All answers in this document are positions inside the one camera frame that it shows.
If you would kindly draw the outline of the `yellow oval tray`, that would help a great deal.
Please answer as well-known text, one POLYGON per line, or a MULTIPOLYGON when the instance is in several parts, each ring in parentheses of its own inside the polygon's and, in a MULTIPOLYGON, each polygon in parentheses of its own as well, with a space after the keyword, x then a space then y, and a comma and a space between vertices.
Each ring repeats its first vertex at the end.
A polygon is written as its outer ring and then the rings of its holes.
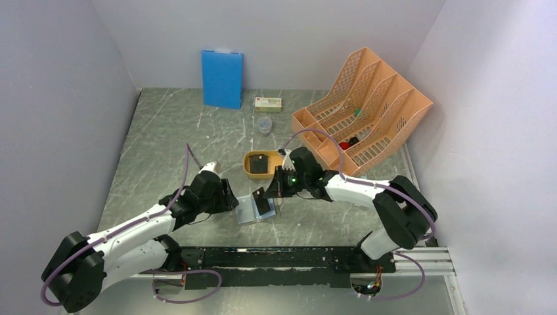
POLYGON ((244 156, 244 172, 251 179, 271 179, 283 159, 277 150, 252 150, 244 156))

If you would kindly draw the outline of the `grey card holder wallet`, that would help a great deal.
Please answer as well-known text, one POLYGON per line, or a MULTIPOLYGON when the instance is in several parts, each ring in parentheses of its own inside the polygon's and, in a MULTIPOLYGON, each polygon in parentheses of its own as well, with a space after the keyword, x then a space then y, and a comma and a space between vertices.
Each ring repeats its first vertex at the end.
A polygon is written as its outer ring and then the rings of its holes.
POLYGON ((240 225, 252 224, 259 221, 275 217, 279 213, 279 204, 275 199, 268 199, 271 205, 271 212, 259 217, 256 212, 256 204, 252 196, 242 196, 238 198, 238 206, 235 208, 236 220, 240 225))

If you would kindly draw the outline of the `black VIP credit card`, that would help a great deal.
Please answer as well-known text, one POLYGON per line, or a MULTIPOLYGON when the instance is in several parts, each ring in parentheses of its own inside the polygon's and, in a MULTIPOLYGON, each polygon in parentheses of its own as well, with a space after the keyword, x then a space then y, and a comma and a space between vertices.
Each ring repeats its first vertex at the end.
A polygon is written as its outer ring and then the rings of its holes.
POLYGON ((264 193, 265 190, 263 187, 258 188, 252 193, 252 197, 256 204, 256 212, 259 217, 266 215, 272 210, 269 200, 263 197, 264 193))

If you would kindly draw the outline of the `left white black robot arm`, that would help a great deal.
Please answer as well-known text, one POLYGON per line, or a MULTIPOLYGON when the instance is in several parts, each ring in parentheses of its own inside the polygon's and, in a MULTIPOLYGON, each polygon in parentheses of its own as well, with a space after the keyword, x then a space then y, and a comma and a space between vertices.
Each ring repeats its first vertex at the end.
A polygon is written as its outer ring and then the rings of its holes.
POLYGON ((202 213, 222 213, 238 205, 219 168, 216 161, 205 164, 189 185, 117 226, 88 236, 78 231, 66 235, 41 275, 43 303, 73 313, 133 275, 178 270, 181 246, 171 232, 192 225, 202 213))

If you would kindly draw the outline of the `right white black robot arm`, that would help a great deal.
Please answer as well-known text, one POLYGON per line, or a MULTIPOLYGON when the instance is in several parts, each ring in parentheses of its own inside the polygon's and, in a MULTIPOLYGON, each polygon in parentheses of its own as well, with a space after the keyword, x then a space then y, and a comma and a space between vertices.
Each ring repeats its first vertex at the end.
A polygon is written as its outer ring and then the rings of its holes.
POLYGON ((392 180, 373 181, 349 177, 323 169, 305 147, 285 155, 275 167, 265 199, 290 198, 306 191, 317 200, 343 201, 375 209, 382 227, 367 234, 357 245, 356 267, 369 272, 380 258, 396 249, 413 249, 434 231, 435 209, 419 189, 402 175, 392 180))

